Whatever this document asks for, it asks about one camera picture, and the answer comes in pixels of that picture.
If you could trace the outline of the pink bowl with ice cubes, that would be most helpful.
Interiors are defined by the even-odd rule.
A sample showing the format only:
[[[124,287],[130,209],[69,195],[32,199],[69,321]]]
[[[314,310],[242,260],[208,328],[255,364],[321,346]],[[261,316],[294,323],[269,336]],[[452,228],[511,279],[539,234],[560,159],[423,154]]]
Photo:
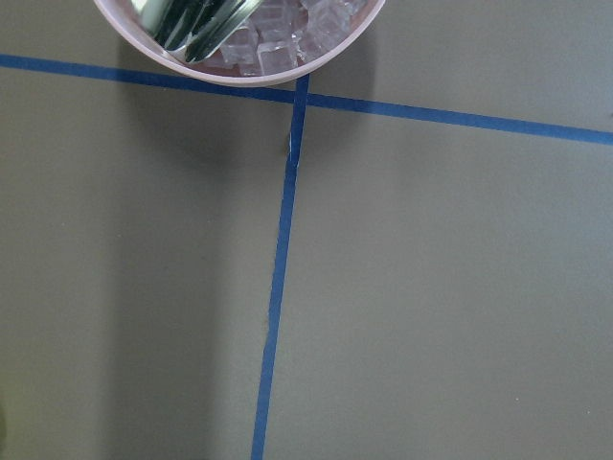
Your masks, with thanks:
[[[143,29],[132,1],[96,7],[130,45],[164,67],[198,81],[230,87],[271,86],[320,68],[354,43],[383,7],[381,1],[262,1],[209,57],[187,63]]]

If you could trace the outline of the shiny metal scoop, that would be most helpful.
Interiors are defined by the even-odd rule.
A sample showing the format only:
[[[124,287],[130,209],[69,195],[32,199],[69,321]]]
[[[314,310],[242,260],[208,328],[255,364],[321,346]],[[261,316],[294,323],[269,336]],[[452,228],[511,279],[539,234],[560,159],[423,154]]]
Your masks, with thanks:
[[[194,63],[212,55],[262,4],[258,0],[132,1],[143,29],[165,51]]]

